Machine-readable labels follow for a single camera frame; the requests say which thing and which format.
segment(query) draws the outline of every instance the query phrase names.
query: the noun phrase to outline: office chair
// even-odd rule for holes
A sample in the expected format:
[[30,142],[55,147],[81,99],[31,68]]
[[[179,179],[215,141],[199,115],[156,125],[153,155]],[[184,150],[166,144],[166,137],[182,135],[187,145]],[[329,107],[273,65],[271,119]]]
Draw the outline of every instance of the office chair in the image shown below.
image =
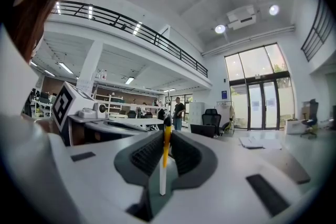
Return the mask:
[[216,127],[216,136],[221,135],[219,133],[219,124],[220,124],[220,120],[222,119],[222,115],[220,114],[203,114],[202,115],[202,122],[203,125],[213,125]]
[[308,120],[303,120],[302,124],[306,125],[306,131],[300,135],[308,135],[308,139],[317,138],[317,109],[319,108],[319,103],[312,99],[309,101],[310,108],[309,108],[309,118]]
[[206,114],[206,115],[218,115],[217,109],[206,109],[204,114]]
[[135,119],[136,118],[136,112],[134,110],[130,110],[130,112],[127,113],[127,117],[129,119]]
[[146,113],[145,114],[145,119],[152,119],[153,118],[153,115],[152,115],[152,113]]

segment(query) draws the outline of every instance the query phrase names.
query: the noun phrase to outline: window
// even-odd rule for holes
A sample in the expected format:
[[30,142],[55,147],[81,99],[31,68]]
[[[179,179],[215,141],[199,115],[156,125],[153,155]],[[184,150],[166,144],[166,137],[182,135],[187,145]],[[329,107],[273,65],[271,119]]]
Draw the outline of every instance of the window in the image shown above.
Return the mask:
[[231,100],[235,104],[235,128],[247,128],[247,92],[245,84],[230,87]]
[[246,78],[273,73],[265,49],[257,48],[239,53]]
[[285,60],[278,47],[278,44],[273,44],[265,47],[269,60],[271,61],[274,73],[287,71]]
[[280,128],[285,127],[285,122],[294,117],[294,97],[290,78],[277,79],[280,102]]
[[225,57],[229,80],[243,79],[243,67],[238,54]]

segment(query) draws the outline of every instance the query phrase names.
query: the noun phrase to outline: glass door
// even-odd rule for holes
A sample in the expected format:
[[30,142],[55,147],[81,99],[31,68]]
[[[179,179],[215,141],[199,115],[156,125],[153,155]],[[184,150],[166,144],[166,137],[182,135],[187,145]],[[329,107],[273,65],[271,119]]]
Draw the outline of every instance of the glass door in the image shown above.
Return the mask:
[[248,129],[279,129],[279,96],[274,81],[248,85]]
[[263,129],[263,96],[261,95],[262,87],[260,84],[248,85],[249,95],[249,129]]

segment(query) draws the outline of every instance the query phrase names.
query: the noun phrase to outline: fluorescent light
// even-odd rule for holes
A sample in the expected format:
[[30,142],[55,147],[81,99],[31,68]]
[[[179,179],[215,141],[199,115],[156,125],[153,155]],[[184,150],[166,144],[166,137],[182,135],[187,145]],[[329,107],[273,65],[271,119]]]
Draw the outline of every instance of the fluorescent light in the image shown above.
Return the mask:
[[217,25],[215,28],[215,32],[217,34],[222,34],[225,31],[225,26],[224,25]]
[[51,76],[53,76],[53,77],[55,76],[53,73],[50,73],[48,70],[44,70],[44,72],[45,72],[45,73],[48,73],[49,75],[51,75]]
[[136,28],[135,28],[135,30],[133,31],[133,34],[134,34],[134,35],[137,35],[137,33],[138,33],[138,31],[139,31],[141,25],[142,25],[142,22],[139,22],[139,23],[136,25]]
[[62,66],[65,70],[67,70],[70,74],[73,74],[73,72],[62,62],[59,63],[60,66]]
[[92,18],[92,6],[89,6],[89,19]]
[[130,84],[133,81],[133,77],[129,77],[128,80],[126,81],[126,84]]
[[269,13],[270,15],[277,15],[279,13],[279,6],[278,5],[272,5],[270,8],[269,8]]

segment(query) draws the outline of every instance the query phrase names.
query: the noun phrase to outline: white column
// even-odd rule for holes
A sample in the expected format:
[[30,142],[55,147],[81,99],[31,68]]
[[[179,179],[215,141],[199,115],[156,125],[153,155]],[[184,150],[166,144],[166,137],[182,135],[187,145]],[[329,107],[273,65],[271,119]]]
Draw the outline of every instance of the white column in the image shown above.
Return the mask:
[[84,61],[82,70],[76,86],[83,90],[87,95],[91,96],[92,87],[94,83],[94,75],[103,50],[103,42],[94,41],[86,59]]

